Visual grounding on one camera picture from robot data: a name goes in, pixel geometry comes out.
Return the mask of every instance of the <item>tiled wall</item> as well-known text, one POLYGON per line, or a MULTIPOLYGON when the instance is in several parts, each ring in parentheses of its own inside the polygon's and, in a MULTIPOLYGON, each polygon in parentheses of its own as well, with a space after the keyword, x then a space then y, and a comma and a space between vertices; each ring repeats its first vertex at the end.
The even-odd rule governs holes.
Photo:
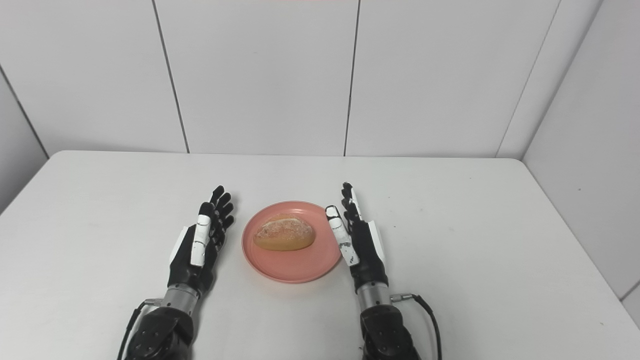
POLYGON ((640 3, 604 1, 524 162, 640 324, 640 3))
POLYGON ((519 158, 597 2, 6 0, 0 64, 51 154, 519 158))

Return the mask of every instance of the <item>table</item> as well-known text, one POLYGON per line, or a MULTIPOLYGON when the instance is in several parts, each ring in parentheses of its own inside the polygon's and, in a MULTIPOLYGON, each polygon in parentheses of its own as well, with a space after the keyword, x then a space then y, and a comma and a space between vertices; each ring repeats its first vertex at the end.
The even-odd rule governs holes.
MULTIPOLYGON (((444 359, 640 358, 640 330, 519 161, 87 151, 55 154, 0 216, 2 357, 114 359, 132 309, 164 295, 182 226, 224 184, 237 224, 193 359, 359 359, 345 263, 280 284, 241 248, 258 210, 338 204, 343 181, 380 229, 391 291, 435 310, 444 359)), ((433 359, 426 315, 398 307, 433 359)))

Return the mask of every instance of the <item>plate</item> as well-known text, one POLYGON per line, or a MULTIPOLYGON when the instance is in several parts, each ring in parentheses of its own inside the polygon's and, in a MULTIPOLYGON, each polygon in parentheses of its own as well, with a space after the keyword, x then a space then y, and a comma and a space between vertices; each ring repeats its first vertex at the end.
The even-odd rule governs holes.
POLYGON ((260 274, 280 282, 300 284, 328 273, 340 260, 340 249, 326 220, 324 209, 303 201, 279 202, 260 210, 249 220, 242 235, 246 260, 260 274), (277 214, 292 214, 306 221, 316 232, 314 242, 300 250, 265 250, 253 237, 267 220, 277 214))

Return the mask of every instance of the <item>bread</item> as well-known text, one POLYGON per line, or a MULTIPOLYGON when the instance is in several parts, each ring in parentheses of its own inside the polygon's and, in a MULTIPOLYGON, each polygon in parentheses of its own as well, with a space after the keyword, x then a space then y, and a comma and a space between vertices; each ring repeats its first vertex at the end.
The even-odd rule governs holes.
POLYGON ((266 250, 299 250, 316 238, 313 227, 292 214, 278 214, 258 230, 253 242, 266 250))

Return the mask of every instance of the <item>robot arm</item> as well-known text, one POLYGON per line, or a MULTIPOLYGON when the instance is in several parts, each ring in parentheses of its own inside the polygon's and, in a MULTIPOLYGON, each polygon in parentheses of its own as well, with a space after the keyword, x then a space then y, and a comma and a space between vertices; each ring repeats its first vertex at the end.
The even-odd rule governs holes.
MULTIPOLYGON (((225 242, 225 231, 234 222, 229 216, 231 195, 222 186, 213 191, 209 202, 200 206, 196 224, 183 230, 174 249, 169 281, 160 307, 143 316, 127 347, 126 360, 186 360, 193 342, 193 310, 202 295, 211 289, 213 266, 225 242)), ((132 316, 131 327, 146 301, 132 316)))
POLYGON ((365 345, 363 360, 419 360, 400 311, 392 305, 380 235, 373 221, 362 220, 355 191, 343 184, 345 226, 331 205, 326 216, 349 265, 360 303, 360 326, 365 345))

